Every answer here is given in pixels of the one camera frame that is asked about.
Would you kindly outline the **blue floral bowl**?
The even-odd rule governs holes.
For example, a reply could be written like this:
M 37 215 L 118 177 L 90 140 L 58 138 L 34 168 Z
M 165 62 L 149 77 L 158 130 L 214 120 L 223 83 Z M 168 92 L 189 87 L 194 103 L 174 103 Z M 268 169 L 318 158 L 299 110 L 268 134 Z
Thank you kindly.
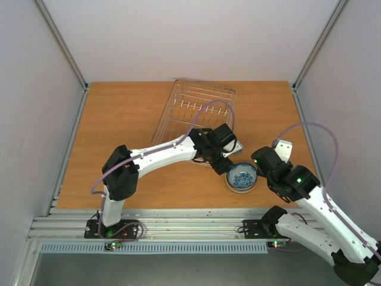
M 236 163 L 226 173 L 226 183 L 236 192 L 249 191 L 257 183 L 256 171 L 256 167 L 250 163 Z

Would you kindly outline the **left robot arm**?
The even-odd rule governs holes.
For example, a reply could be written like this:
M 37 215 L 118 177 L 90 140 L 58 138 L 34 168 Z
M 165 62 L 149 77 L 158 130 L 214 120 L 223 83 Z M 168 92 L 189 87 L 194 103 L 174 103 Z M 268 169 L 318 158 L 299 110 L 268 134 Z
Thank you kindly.
M 172 141 L 149 148 L 117 147 L 102 168 L 104 200 L 99 210 L 99 231 L 106 237 L 118 234 L 124 202 L 136 192 L 139 178 L 171 164 L 198 159 L 222 175 L 233 167 L 229 156 L 242 150 L 242 144 L 225 123 L 215 129 L 192 128 Z

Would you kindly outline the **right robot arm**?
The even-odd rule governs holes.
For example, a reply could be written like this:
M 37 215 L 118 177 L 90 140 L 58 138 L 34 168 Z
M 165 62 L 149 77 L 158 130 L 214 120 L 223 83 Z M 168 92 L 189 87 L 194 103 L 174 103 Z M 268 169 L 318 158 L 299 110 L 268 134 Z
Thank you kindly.
M 296 202 L 326 231 L 324 234 L 274 206 L 261 218 L 263 231 L 295 240 L 322 257 L 348 285 L 366 285 L 380 267 L 380 243 L 367 235 L 324 193 L 319 179 L 304 166 L 290 162 L 291 146 L 262 147 L 251 158 L 259 176 L 283 201 Z

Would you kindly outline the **right circuit board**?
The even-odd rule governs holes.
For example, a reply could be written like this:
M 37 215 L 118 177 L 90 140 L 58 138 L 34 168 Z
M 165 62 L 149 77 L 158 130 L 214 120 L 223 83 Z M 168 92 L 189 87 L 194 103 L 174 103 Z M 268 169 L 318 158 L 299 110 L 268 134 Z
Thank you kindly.
M 267 246 L 268 248 L 282 248 L 282 247 L 286 247 L 288 244 L 289 244 L 288 241 L 275 240 L 275 241 L 269 241 L 267 243 Z

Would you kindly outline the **circuit board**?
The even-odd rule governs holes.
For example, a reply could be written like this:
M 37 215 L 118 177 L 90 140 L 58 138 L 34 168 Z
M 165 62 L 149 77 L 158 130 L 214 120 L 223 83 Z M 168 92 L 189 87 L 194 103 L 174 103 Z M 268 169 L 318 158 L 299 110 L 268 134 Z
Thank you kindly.
M 104 244 L 104 250 L 105 251 L 114 251 L 116 249 L 121 248 L 123 243 L 121 242 L 110 242 Z
M 275 240 L 275 241 L 269 241 L 267 243 L 267 246 L 268 248 L 282 248 L 282 247 L 286 247 L 288 244 L 289 244 L 288 241 Z

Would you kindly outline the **left circuit board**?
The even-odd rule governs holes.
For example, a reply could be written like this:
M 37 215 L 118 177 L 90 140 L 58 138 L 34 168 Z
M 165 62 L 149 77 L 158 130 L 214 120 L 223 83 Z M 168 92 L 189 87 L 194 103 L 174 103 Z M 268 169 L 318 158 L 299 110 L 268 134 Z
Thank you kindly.
M 121 248 L 123 243 L 121 242 L 110 242 L 104 244 L 104 250 L 105 251 L 114 251 L 116 249 Z

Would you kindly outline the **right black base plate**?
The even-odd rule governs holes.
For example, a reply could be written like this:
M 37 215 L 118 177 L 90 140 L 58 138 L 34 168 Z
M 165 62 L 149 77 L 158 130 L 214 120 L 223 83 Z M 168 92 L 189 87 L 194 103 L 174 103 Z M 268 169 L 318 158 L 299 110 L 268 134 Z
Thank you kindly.
M 288 237 L 280 235 L 276 231 L 268 230 L 261 220 L 245 219 L 242 221 L 242 229 L 245 239 L 288 239 Z

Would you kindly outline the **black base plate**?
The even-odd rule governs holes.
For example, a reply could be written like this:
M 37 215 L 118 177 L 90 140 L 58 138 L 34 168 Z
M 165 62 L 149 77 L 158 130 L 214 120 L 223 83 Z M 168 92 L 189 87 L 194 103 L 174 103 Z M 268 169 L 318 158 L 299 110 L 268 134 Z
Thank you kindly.
M 98 220 L 91 219 L 86 222 L 84 238 L 86 239 L 114 239 L 133 240 L 138 236 L 138 221 L 122 219 L 113 226 L 101 226 L 101 237 L 98 234 Z
M 268 230 L 261 220 L 245 219 L 242 221 L 242 229 L 245 239 L 288 239 L 288 237 L 280 235 L 276 231 Z

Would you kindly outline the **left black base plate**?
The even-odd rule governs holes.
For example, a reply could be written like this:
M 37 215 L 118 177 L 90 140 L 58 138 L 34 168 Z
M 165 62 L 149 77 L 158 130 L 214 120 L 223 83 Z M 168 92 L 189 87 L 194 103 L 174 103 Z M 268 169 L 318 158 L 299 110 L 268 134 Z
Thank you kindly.
M 86 222 L 84 238 L 86 239 L 114 239 L 133 240 L 138 236 L 138 221 L 122 219 L 113 226 L 101 226 L 101 237 L 98 234 L 98 220 L 91 219 Z

